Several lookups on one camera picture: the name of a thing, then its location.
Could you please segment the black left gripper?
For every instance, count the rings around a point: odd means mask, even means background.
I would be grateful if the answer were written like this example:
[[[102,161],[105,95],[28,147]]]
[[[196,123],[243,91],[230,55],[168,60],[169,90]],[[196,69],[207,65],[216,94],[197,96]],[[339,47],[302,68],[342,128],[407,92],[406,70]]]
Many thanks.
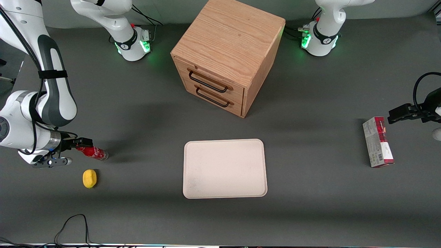
[[[441,116],[441,88],[427,95],[424,101],[424,110],[430,115],[423,116],[413,104],[403,104],[389,110],[388,123],[391,125],[399,121],[418,119],[420,119],[422,123],[437,122],[437,117]]]

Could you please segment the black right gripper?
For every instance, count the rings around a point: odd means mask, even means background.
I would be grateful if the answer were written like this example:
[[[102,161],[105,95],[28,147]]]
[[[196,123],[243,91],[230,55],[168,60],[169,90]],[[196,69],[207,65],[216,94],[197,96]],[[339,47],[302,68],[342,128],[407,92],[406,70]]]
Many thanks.
[[[81,137],[79,139],[71,139],[71,140],[63,138],[59,144],[59,153],[66,151],[66,150],[76,149],[79,146],[80,147],[93,147],[93,140],[89,139],[89,138],[84,138],[84,137]]]

